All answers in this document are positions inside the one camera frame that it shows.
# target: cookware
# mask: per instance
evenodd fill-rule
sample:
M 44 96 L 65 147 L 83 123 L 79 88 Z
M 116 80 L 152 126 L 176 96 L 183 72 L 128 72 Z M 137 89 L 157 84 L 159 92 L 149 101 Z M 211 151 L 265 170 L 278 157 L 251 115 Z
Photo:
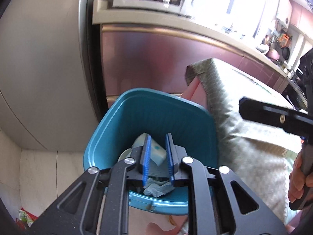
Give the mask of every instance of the cookware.
M 270 48 L 270 50 L 267 52 L 266 56 L 268 58 L 271 58 L 271 59 L 275 60 L 275 61 L 278 60 L 279 57 L 280 57 L 278 52 L 275 49 L 273 49 L 273 48 Z
M 283 58 L 285 60 L 289 59 L 289 56 L 290 56 L 290 49 L 289 49 L 289 47 L 284 47 L 283 48 L 282 56 L 283 56 Z

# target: white tile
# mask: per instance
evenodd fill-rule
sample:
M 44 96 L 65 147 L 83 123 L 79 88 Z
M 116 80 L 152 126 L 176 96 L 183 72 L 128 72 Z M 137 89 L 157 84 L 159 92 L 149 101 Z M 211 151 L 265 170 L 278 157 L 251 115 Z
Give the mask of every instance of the white tile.
M 20 191 L 0 183 L 0 197 L 12 218 L 18 218 L 18 210 L 21 209 Z
M 20 193 L 22 207 L 39 216 L 57 198 L 57 152 L 22 150 Z
M 19 190 L 21 148 L 0 131 L 0 182 Z
M 80 175 L 83 174 L 84 152 L 58 152 L 57 193 L 60 196 Z
M 175 228 L 169 221 L 169 216 L 159 215 L 129 207 L 128 211 L 128 234 L 146 235 L 146 228 L 149 223 L 156 223 L 163 231 Z

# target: mauve cabinet door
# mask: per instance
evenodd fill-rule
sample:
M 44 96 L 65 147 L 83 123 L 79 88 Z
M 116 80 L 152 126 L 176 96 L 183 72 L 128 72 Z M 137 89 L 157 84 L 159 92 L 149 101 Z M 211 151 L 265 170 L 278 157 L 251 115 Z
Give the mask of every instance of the mauve cabinet door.
M 216 57 L 235 67 L 242 57 L 206 43 L 152 33 L 102 33 L 107 96 L 146 87 L 182 93 L 187 65 Z
M 263 66 L 262 71 L 259 73 L 258 80 L 266 85 L 269 85 L 269 81 L 273 75 L 273 70 L 268 66 Z
M 299 27 L 302 6 L 294 1 L 290 1 L 292 5 L 292 14 L 290 18 L 290 23 L 296 27 Z
M 299 29 L 308 37 L 313 38 L 313 14 L 305 8 L 302 8 Z
M 267 83 L 267 85 L 271 88 L 274 88 L 274 85 L 277 82 L 278 78 L 279 78 L 279 73 L 274 72 L 273 75 L 271 76 L 269 82 Z
M 238 69 L 251 75 L 252 77 L 258 78 L 260 72 L 263 70 L 263 67 L 264 66 L 262 64 L 244 57 Z

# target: blue gripper pad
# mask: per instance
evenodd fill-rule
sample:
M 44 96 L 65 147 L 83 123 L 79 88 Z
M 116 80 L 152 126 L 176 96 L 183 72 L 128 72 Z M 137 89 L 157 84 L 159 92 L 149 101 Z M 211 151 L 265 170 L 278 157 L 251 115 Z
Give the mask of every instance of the blue gripper pad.
M 173 163 L 173 158 L 172 158 L 170 138 L 172 138 L 172 136 L 170 135 L 169 137 L 169 134 L 165 136 L 165 149 L 166 149 L 167 168 L 168 168 L 170 182 L 171 184 L 174 184 L 174 163 Z
M 150 153 L 151 153 L 151 136 L 147 135 L 143 145 L 140 164 L 142 165 L 142 184 L 146 185 L 149 175 L 150 166 Z

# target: kitchen counter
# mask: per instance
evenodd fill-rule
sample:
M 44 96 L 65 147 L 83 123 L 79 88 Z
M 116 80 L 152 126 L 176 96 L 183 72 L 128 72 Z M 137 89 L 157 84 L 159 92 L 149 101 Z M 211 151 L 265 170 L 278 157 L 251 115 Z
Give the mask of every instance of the kitchen counter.
M 284 73 L 278 65 L 270 61 L 256 48 L 252 48 L 245 44 L 242 40 L 235 39 L 226 33 L 197 24 L 193 20 L 154 11 L 132 9 L 107 10 L 105 8 L 106 1 L 94 1 L 93 24 L 136 24 L 142 26 L 151 25 L 183 30 L 188 33 L 197 34 L 199 36 L 216 40 L 222 44 L 226 44 L 227 46 L 233 48 L 233 50 L 240 52 L 243 56 L 272 68 L 284 78 L 287 77 L 287 74 Z

